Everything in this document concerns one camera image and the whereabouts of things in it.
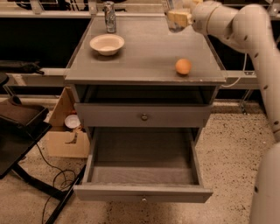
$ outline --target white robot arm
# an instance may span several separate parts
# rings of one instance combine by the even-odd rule
[[[277,143],[259,167],[250,223],[280,223],[280,52],[273,38],[270,16],[258,4],[237,10],[213,1],[183,0],[183,7],[192,15],[192,22],[188,24],[192,24],[196,32],[215,36],[236,51],[247,53],[252,60]]]

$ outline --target cabinet top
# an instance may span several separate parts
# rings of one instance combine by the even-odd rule
[[[117,17],[116,34],[125,40],[114,56],[101,56],[89,41],[106,33],[103,16],[95,17],[68,69],[69,84],[218,85],[225,81],[214,52],[191,26],[171,33],[163,16]],[[192,71],[179,76],[176,61],[187,58]]]

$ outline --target cable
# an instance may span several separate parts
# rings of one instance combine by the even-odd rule
[[[80,9],[79,9],[79,6],[78,6],[76,0],[73,0],[73,1],[74,1],[74,3],[75,3],[75,6],[76,6],[76,8],[77,8],[77,11],[79,11]]]
[[[245,55],[244,55],[244,64],[243,64],[243,69],[242,69],[243,72],[245,71],[246,63],[247,63],[247,54],[245,53]],[[231,88],[232,86],[236,85],[236,83],[237,83],[241,78],[242,78],[242,77],[239,77],[239,78],[238,78],[234,83],[232,83],[232,84],[229,84],[229,85],[221,85],[221,86],[224,87],[224,88]]]
[[[67,189],[69,186],[71,186],[71,184],[73,183],[73,181],[75,181],[76,179],[76,173],[73,171],[73,170],[69,170],[69,169],[65,169],[65,170],[62,170],[60,169],[58,166],[55,166],[55,165],[52,165],[50,164],[48,161],[46,161],[46,158],[44,157],[43,155],[43,152],[41,150],[41,148],[39,147],[38,143],[36,143],[36,146],[38,148],[38,151],[41,155],[41,157],[43,158],[43,160],[46,162],[47,165],[49,165],[50,167],[54,168],[54,169],[58,169],[59,170],[59,173],[55,175],[55,177],[53,178],[52,180],[52,186],[55,187],[55,181],[57,179],[57,177],[59,175],[63,175],[64,177],[64,181],[61,183],[60,185],[60,189],[58,189],[58,191],[56,193],[59,193],[60,191],[64,190],[64,189]],[[71,172],[73,174],[73,179],[67,179],[67,176],[66,176],[66,172]],[[46,212],[46,206],[48,204],[48,202],[50,201],[50,199],[56,194],[54,193],[53,195],[51,195],[47,201],[45,202],[44,204],[44,208],[43,208],[43,213],[42,213],[42,224],[44,224],[44,219],[45,219],[45,212]]]
[[[276,40],[276,45],[278,46],[279,43],[280,43],[280,34],[279,34],[279,37]]]
[[[74,8],[74,6],[73,6],[73,1],[72,1],[72,0],[70,0],[70,4],[71,4],[72,10],[75,11],[75,8]]]

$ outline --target black chair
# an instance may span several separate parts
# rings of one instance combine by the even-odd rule
[[[0,87],[8,80],[6,73],[0,73]],[[73,194],[73,186],[81,182],[85,167],[67,190],[61,191],[32,177],[18,164],[51,128],[49,123],[44,122],[47,113],[48,109],[42,106],[23,105],[16,95],[0,102],[0,179],[10,171],[14,171],[29,185],[59,200],[59,204],[46,222],[54,223]]]

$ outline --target white bowl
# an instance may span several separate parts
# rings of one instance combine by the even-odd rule
[[[79,127],[79,125],[81,124],[79,117],[77,115],[69,115],[65,119],[64,123],[69,129],[72,129],[72,130]]]
[[[114,55],[124,45],[124,39],[115,34],[103,34],[92,38],[89,42],[91,48],[104,56]]]

